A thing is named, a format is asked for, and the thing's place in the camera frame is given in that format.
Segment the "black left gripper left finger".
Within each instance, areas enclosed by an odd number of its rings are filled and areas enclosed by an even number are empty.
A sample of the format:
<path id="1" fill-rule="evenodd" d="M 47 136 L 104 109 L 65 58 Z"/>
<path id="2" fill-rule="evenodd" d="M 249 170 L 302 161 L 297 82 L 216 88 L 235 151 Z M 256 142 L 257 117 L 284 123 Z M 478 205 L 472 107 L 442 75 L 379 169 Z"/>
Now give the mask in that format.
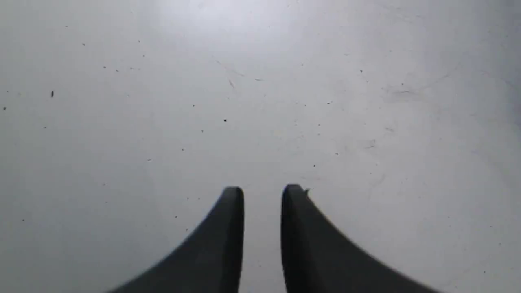
<path id="1" fill-rule="evenodd" d="M 205 219 L 171 254 L 114 293 L 237 293 L 244 241 L 244 194 L 223 190 Z"/>

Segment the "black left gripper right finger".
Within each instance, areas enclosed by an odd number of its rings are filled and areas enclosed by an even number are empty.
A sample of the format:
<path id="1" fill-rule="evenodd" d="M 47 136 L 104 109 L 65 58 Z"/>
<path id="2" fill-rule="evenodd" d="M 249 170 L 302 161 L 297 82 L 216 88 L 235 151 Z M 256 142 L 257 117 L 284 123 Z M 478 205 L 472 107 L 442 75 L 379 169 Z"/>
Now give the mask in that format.
<path id="1" fill-rule="evenodd" d="M 287 185 L 283 191 L 281 255 L 289 293 L 434 292 L 359 248 L 299 185 Z"/>

